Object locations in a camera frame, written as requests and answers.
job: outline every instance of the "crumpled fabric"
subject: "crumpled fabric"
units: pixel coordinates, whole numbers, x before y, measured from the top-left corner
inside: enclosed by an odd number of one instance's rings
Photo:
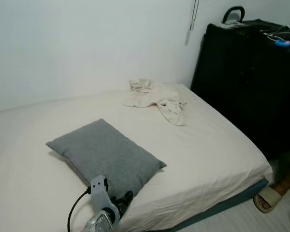
[[[155,104],[170,123],[184,125],[184,104],[175,89],[148,79],[131,80],[129,83],[131,94],[124,105],[146,108]]]

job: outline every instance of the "beige slipper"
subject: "beige slipper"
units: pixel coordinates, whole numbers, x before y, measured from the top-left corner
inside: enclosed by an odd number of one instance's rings
[[[262,197],[271,207],[269,209],[264,209],[263,205],[261,205],[258,201],[258,196]],[[278,192],[267,186],[253,198],[253,202],[261,212],[266,214],[274,209],[274,207],[277,205],[281,198],[282,197],[279,195]]]

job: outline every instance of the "foot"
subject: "foot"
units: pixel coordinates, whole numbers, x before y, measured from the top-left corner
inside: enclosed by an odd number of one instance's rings
[[[281,183],[276,183],[272,185],[271,188],[274,189],[276,192],[278,192],[280,196],[284,196],[289,189]],[[271,208],[271,206],[261,196],[258,195],[257,197],[258,197],[259,204],[262,205],[264,209]]]

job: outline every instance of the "pillowcase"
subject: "pillowcase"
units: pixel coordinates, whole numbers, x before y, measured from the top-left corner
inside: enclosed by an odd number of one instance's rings
[[[121,198],[129,190],[133,196],[166,164],[99,119],[46,144],[68,159],[90,184],[104,175],[110,197]]]

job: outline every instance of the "mattress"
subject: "mattress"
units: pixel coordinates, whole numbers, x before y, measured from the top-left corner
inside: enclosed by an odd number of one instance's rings
[[[52,101],[0,113],[0,232],[65,232],[67,215],[86,189],[45,143],[103,118],[167,163],[133,199],[117,232],[162,230],[261,180],[272,169],[232,123],[183,85],[185,126],[155,106],[126,107],[128,91]],[[94,214],[90,196],[75,208],[72,231]]]

